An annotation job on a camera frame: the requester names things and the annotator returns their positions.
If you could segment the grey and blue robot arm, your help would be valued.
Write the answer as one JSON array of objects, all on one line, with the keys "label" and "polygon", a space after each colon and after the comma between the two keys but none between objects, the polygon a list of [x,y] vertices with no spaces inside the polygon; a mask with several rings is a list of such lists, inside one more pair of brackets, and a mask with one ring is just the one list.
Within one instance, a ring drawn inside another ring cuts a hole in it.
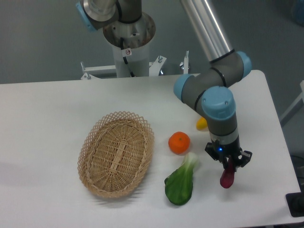
[{"label": "grey and blue robot arm", "polygon": [[[251,60],[233,49],[210,1],[183,0],[181,4],[211,67],[197,76],[181,75],[173,91],[207,120],[211,141],[206,152],[225,171],[235,172],[250,162],[252,154],[239,145],[236,103],[229,87],[250,73]],[[149,75],[144,48],[155,35],[155,24],[142,11],[141,1],[81,0],[76,8],[88,30],[103,30],[116,55],[118,77]]]}]

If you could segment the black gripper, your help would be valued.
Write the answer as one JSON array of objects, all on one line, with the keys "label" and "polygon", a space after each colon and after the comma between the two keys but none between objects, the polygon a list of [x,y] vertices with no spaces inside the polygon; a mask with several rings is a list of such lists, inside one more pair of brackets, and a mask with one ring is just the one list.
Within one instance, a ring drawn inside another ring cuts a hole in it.
[{"label": "black gripper", "polygon": [[252,152],[242,150],[239,133],[222,136],[210,133],[210,138],[211,142],[207,143],[205,151],[213,160],[222,163],[224,169],[229,166],[229,159],[233,161],[234,172],[250,162]]}]

